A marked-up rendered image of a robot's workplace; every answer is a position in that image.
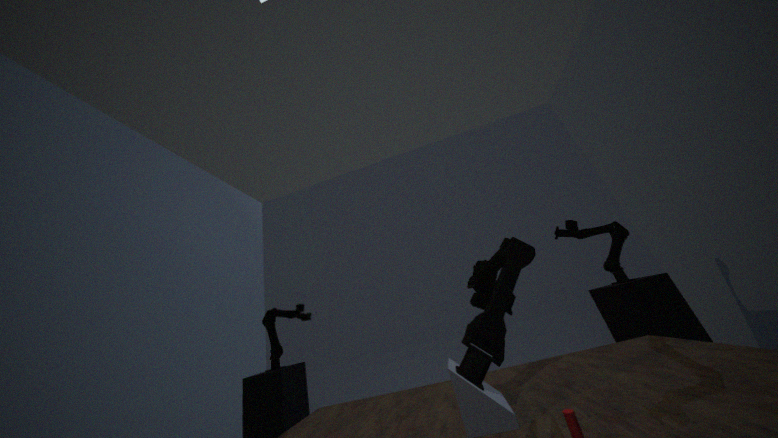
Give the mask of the red peg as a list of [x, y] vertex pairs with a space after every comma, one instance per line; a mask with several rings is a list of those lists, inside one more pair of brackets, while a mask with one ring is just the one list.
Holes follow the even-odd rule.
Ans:
[[568, 427], [569, 427], [568, 429], [569, 429], [569, 432], [571, 434], [571, 437], [572, 438], [585, 438], [584, 435], [583, 435], [583, 432], [580, 429], [578, 421], [576, 419], [575, 411], [570, 410], [570, 409], [566, 409], [566, 410], [563, 410], [562, 412], [563, 412], [563, 415], [565, 416], [565, 419], [567, 421], [567, 424], [568, 424]]

